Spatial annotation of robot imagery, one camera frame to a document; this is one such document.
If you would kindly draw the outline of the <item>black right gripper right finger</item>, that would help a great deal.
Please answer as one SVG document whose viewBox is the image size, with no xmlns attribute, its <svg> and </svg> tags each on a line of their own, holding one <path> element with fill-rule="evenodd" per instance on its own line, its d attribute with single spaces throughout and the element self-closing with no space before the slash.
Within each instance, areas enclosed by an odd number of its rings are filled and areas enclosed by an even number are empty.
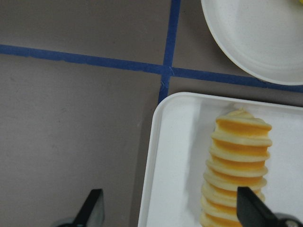
<svg viewBox="0 0 303 227">
<path fill-rule="evenodd" d="M 243 227 L 301 227 L 294 216 L 273 213 L 249 188 L 237 188 L 237 218 Z"/>
</svg>

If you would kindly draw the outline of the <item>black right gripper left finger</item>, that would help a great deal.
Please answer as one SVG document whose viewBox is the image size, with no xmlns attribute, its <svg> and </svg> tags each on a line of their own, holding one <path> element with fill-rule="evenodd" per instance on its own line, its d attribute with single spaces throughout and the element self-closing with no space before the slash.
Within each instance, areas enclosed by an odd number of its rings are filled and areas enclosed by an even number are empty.
<svg viewBox="0 0 303 227">
<path fill-rule="evenodd" d="M 93 189 L 72 221 L 56 227 L 102 227 L 105 221 L 104 194 L 102 189 Z"/>
</svg>

